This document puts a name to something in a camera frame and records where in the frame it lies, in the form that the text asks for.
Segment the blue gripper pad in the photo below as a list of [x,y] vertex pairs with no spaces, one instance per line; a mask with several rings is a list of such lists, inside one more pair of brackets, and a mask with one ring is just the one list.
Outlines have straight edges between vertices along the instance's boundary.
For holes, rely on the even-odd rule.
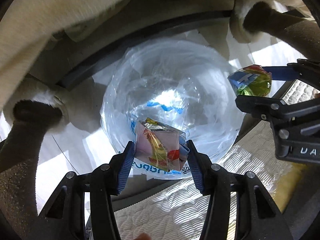
[[118,191],[119,193],[124,190],[125,184],[127,183],[127,179],[133,164],[135,147],[134,142],[128,142],[127,146],[124,149],[125,157],[122,162],[122,166],[118,172]]
[[120,194],[120,192],[124,190],[125,184],[127,183],[130,169],[133,164],[134,154],[134,142],[130,141],[123,153],[114,155],[109,163],[114,171],[117,172],[115,177],[117,183],[113,186],[113,188],[115,187],[117,194]]
[[190,149],[188,155],[188,164],[191,170],[192,178],[195,183],[196,189],[199,190],[202,194],[204,192],[204,177],[196,156],[198,152],[192,140],[188,140],[187,145]]

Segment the white surface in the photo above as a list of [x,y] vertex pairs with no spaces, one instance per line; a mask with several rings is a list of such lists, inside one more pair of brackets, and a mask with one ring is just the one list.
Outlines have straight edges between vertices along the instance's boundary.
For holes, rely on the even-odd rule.
[[[233,66],[240,68],[251,64],[285,65],[301,57],[290,46],[267,34],[259,42],[239,44],[232,37],[226,24],[228,21],[219,22],[214,28],[201,29],[201,33],[207,38],[207,44],[215,47]],[[195,42],[204,42],[196,30],[184,35]],[[72,123],[59,135],[45,136],[36,177],[39,212],[68,171],[74,170],[77,174],[91,172],[99,165],[109,162],[114,154],[108,137],[99,128],[99,110],[105,87],[112,76],[110,70],[109,67],[103,69],[96,73],[93,79],[85,81],[72,91],[73,96],[78,97],[72,111]],[[9,126],[0,115],[0,139],[4,140],[9,131]]]

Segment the wrapped candy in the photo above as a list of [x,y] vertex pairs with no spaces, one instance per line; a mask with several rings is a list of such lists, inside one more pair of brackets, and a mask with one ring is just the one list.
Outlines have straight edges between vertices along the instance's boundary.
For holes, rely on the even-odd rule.
[[259,65],[251,65],[232,73],[229,82],[236,95],[265,97],[271,90],[271,73]]
[[182,169],[189,153],[184,132],[151,118],[138,121],[134,131],[137,159],[164,171]]

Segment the plastic bag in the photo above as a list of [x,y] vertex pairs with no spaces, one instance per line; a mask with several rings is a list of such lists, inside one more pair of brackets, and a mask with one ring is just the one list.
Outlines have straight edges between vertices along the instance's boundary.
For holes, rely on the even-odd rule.
[[181,171],[189,148],[186,134],[151,118],[136,122],[135,157],[163,171]]
[[[237,69],[213,48],[190,41],[156,39],[126,52],[107,87],[101,125],[116,152],[135,141],[137,118],[150,117],[186,133],[197,150],[218,161],[232,146],[244,114],[228,76]],[[190,177],[134,160],[133,168],[161,179]]]
[[236,95],[266,97],[271,90],[271,73],[260,65],[239,69],[228,77]]

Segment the plush paw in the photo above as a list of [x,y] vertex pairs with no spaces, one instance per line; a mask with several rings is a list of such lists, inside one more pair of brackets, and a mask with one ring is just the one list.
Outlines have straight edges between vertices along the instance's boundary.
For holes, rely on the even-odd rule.
[[257,28],[261,28],[266,19],[269,18],[272,13],[271,6],[264,2],[257,2],[248,12],[246,17],[244,18],[243,27],[249,32],[256,32]]
[[273,0],[235,0],[229,26],[233,37],[239,43],[250,43],[262,37],[262,32],[255,29],[255,24],[257,21],[263,22],[267,15],[259,10],[259,6],[255,7],[257,3],[263,3],[270,9],[274,5]]
[[13,115],[16,120],[32,122],[48,128],[57,125],[62,118],[59,108],[31,100],[16,103]]

